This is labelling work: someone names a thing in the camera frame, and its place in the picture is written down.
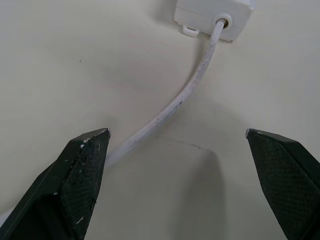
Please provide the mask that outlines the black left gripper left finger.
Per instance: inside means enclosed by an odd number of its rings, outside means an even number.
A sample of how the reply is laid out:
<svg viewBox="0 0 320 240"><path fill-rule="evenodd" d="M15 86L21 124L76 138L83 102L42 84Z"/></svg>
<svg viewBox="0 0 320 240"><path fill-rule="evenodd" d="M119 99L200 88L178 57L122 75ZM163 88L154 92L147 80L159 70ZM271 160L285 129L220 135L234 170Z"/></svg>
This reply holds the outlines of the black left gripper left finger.
<svg viewBox="0 0 320 240"><path fill-rule="evenodd" d="M0 226L0 240L84 240L110 137L101 128L70 140Z"/></svg>

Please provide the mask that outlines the white power strip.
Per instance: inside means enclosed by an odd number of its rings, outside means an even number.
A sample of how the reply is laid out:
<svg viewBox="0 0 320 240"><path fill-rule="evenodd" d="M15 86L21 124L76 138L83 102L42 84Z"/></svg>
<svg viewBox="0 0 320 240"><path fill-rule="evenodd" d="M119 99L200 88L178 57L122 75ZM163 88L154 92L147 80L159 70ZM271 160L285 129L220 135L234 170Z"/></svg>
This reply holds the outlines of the white power strip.
<svg viewBox="0 0 320 240"><path fill-rule="evenodd" d="M174 21L182 32L196 38L200 33L211 35L218 20L225 24L220 39L235 41L247 25L256 0L177 0Z"/></svg>

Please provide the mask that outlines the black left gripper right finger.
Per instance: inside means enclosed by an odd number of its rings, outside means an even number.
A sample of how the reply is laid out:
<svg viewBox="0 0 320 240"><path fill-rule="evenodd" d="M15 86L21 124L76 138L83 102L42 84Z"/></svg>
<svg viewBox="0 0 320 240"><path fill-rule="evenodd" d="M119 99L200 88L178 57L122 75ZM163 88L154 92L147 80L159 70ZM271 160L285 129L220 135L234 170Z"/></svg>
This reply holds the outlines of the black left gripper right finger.
<svg viewBox="0 0 320 240"><path fill-rule="evenodd" d="M262 192L287 240L320 240L320 162L299 142L249 128Z"/></svg>

